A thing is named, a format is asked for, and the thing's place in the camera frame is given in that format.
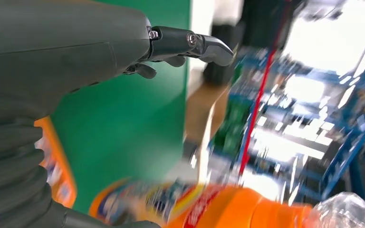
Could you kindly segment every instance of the orange bottle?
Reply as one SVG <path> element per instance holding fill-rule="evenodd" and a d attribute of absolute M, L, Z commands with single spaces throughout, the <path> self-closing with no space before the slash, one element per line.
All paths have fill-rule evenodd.
<path fill-rule="evenodd" d="M 109 225 L 149 220 L 163 228 L 302 228 L 310 211 L 237 186 L 123 180 L 101 192 L 89 213 Z"/>

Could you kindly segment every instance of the ribbed black hose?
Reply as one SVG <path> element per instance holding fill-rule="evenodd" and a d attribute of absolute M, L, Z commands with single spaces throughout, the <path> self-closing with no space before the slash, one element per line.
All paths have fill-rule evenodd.
<path fill-rule="evenodd" d="M 65 209 L 52 201 L 47 171 L 39 166 L 44 153 L 34 147 L 42 130 L 32 118 L 7 117 L 16 114 L 8 108 L 0 106 L 0 228 L 60 228 Z"/>

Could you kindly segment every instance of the product label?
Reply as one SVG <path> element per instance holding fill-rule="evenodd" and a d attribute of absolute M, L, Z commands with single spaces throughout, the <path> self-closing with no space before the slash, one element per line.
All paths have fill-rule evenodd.
<path fill-rule="evenodd" d="M 104 190 L 93 202 L 90 215 L 109 225 L 149 220 L 167 224 L 199 197 L 203 186 L 123 181 Z"/>
<path fill-rule="evenodd" d="M 223 187 L 215 187 L 209 191 L 204 192 L 195 203 L 187 218 L 185 219 L 183 228 L 195 228 L 199 220 L 205 213 L 207 207 L 218 196 Z"/>

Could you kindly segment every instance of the blurred background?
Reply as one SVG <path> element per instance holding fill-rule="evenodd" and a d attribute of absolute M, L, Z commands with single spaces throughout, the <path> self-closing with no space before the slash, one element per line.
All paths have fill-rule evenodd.
<path fill-rule="evenodd" d="M 365 199 L 365 0 L 102 2 L 215 36 L 235 60 L 153 63 L 152 80 L 67 95 L 49 131 L 69 166 L 50 163 L 49 181 L 70 173 L 74 188 L 57 190 L 67 199 L 77 188 L 74 209 L 126 177 L 235 183 L 289 204 Z"/>

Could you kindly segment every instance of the clear plastic packaging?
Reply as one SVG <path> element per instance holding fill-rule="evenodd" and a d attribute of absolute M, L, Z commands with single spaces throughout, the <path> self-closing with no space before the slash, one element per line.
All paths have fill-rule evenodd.
<path fill-rule="evenodd" d="M 306 228 L 365 228 L 365 201 L 342 192 L 317 204 L 306 224 Z"/>

